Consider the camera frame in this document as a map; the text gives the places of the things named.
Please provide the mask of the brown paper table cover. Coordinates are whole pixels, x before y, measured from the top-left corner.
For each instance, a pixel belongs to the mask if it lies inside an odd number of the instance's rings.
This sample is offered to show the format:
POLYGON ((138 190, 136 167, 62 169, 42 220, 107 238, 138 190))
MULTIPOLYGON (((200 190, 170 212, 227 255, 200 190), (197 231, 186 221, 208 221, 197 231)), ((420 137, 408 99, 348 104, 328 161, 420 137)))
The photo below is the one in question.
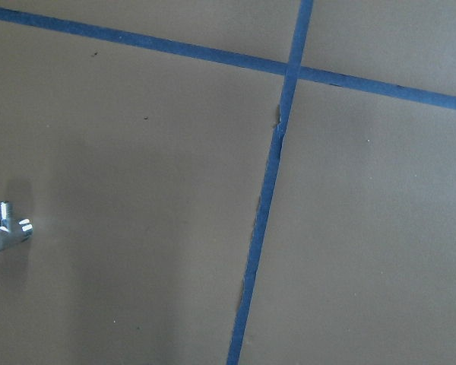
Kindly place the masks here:
POLYGON ((0 364, 456 364, 456 1, 0 1, 0 364))

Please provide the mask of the chrome tee pipe fitting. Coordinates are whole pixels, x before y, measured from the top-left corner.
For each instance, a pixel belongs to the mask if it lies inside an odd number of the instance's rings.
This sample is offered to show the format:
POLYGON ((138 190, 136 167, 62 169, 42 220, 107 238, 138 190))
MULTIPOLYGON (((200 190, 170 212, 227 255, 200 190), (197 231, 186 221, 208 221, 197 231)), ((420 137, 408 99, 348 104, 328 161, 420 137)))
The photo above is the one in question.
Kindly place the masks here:
POLYGON ((0 201, 0 252, 25 242, 32 235, 31 221, 27 218, 16 218, 12 203, 0 201))

